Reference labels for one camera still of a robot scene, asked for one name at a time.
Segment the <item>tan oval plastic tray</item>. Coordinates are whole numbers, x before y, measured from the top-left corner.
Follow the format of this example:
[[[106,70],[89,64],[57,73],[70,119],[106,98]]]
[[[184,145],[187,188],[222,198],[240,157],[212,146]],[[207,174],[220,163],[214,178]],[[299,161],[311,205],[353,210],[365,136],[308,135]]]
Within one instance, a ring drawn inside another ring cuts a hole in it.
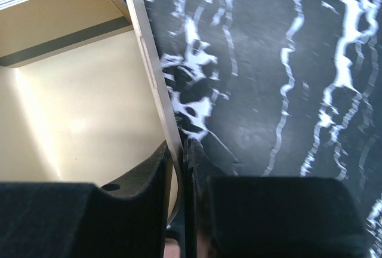
[[[180,136],[143,0],[1,8],[1,180],[103,186],[166,143],[168,220]]]

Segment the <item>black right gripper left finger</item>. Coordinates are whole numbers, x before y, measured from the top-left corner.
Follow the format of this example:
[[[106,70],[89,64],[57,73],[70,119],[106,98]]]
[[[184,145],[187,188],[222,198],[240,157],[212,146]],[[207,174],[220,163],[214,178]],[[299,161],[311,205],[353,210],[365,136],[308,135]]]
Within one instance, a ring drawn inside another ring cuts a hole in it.
[[[166,143],[114,181],[1,183],[2,257],[162,257],[172,173]]]

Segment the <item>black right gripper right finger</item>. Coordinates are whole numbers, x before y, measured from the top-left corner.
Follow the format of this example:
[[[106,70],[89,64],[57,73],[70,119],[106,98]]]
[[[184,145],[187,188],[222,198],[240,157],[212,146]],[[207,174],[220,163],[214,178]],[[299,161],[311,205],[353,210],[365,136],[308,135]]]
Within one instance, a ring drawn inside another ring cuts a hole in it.
[[[183,147],[186,257],[367,257],[347,188],[321,177],[229,176]]]

